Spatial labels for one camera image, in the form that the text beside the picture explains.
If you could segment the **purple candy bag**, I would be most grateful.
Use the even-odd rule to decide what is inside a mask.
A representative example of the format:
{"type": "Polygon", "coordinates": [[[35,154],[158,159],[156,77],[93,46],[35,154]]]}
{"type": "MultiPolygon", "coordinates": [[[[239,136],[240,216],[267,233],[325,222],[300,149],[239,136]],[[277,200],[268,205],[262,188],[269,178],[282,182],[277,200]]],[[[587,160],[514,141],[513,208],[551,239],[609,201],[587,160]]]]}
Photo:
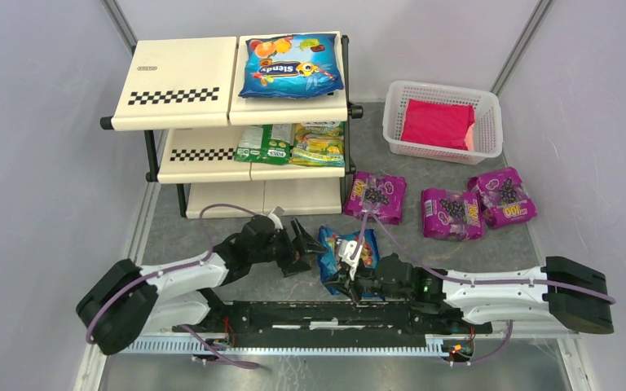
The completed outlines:
{"type": "Polygon", "coordinates": [[[406,190],[404,177],[359,171],[353,176],[342,212],[359,220],[370,213],[384,224],[399,225],[406,190]]]}
{"type": "Polygon", "coordinates": [[[472,191],[427,188],[421,193],[422,234],[429,239],[476,240],[486,230],[480,200],[472,191]]]}
{"type": "Polygon", "coordinates": [[[524,191],[522,179],[514,167],[474,176],[468,179],[466,186],[478,196],[485,222],[493,230],[526,223],[538,216],[537,207],[524,191]]]}

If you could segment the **blue Slendy candy bag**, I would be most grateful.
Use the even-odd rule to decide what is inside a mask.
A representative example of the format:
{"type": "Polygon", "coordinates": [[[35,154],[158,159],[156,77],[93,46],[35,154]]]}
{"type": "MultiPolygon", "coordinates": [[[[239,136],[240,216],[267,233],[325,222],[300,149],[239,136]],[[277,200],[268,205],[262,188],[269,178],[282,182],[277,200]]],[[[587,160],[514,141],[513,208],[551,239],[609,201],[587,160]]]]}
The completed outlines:
{"type": "Polygon", "coordinates": [[[297,33],[245,41],[241,98],[310,99],[344,89],[337,34],[297,33]]]}

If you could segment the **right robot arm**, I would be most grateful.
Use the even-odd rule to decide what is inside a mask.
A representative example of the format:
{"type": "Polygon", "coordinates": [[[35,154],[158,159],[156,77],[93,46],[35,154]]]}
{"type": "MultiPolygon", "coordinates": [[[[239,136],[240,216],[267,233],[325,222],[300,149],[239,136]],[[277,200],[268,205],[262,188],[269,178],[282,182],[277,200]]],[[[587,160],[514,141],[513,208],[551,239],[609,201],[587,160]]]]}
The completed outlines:
{"type": "Polygon", "coordinates": [[[614,332],[606,276],[566,257],[504,273],[429,269],[392,253],[368,268],[342,263],[324,286],[358,302],[365,296],[407,301],[449,334],[455,323],[557,321],[573,332],[614,332]]]}

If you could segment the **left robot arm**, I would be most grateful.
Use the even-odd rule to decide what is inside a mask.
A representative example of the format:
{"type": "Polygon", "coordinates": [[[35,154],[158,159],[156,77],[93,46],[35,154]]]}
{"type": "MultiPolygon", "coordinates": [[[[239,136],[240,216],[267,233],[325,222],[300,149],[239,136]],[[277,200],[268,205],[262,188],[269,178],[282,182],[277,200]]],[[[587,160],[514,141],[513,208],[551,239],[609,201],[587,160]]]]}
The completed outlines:
{"type": "Polygon", "coordinates": [[[327,250],[296,218],[290,224],[257,214],[198,256],[147,267],[116,262],[76,306],[86,341],[113,355],[143,334],[219,316],[224,304],[214,289],[245,277],[255,264],[274,262],[285,277],[308,271],[311,259],[327,250]]]}

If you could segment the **yellow green candy bag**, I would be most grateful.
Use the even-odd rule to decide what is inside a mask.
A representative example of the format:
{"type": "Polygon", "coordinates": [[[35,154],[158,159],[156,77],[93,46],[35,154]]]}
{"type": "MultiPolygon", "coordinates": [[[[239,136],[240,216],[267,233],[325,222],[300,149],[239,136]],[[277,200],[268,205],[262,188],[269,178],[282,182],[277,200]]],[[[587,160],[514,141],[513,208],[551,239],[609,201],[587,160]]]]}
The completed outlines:
{"type": "Polygon", "coordinates": [[[343,167],[345,122],[293,124],[289,163],[313,167],[343,167]]]}

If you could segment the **cream three-tier shelf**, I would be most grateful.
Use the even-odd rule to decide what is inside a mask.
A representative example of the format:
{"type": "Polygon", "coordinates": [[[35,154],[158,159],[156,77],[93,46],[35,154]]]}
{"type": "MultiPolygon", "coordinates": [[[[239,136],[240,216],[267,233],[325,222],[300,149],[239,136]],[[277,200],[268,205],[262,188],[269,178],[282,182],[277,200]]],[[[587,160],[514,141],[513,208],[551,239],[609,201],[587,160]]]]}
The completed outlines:
{"type": "Polygon", "coordinates": [[[183,217],[224,218],[217,203],[289,215],[342,211],[355,164],[305,167],[237,162],[236,144],[247,125],[325,120],[349,122],[364,110],[347,90],[314,99],[239,96],[249,45],[246,37],[140,41],[105,130],[141,131],[150,183],[173,185],[183,217]]]}

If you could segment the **pink bag in basket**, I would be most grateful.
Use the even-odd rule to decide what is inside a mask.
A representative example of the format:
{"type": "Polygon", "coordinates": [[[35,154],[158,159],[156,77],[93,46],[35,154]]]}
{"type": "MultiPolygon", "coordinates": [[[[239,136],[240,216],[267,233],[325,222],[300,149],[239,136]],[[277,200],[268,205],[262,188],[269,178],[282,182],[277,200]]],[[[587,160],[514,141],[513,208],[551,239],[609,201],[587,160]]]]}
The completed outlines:
{"type": "Polygon", "coordinates": [[[400,140],[406,143],[474,150],[474,108],[470,105],[408,102],[400,140]]]}

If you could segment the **white plastic basket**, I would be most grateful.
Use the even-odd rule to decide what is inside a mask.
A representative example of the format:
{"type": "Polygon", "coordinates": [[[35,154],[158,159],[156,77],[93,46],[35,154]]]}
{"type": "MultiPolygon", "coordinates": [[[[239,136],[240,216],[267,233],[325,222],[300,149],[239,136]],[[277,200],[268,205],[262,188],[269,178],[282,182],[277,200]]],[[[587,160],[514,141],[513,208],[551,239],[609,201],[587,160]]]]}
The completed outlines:
{"type": "Polygon", "coordinates": [[[491,92],[418,81],[394,81],[386,94],[382,133],[390,151],[397,155],[477,165],[502,153],[503,130],[499,99],[491,92]],[[411,100],[428,103],[470,105],[474,109],[474,149],[464,151],[404,142],[401,137],[411,100]]]}

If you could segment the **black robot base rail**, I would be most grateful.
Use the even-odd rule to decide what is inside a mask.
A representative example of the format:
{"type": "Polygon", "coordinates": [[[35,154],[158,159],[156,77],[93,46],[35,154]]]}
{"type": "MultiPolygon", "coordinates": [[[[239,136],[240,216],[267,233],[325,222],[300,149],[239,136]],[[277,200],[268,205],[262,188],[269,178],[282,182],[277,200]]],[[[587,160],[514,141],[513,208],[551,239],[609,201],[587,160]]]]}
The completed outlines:
{"type": "Polygon", "coordinates": [[[458,344],[492,333],[458,310],[439,311],[406,301],[233,301],[198,324],[142,334],[132,353],[188,353],[214,359],[205,345],[227,355],[424,356],[446,358],[458,344]]]}

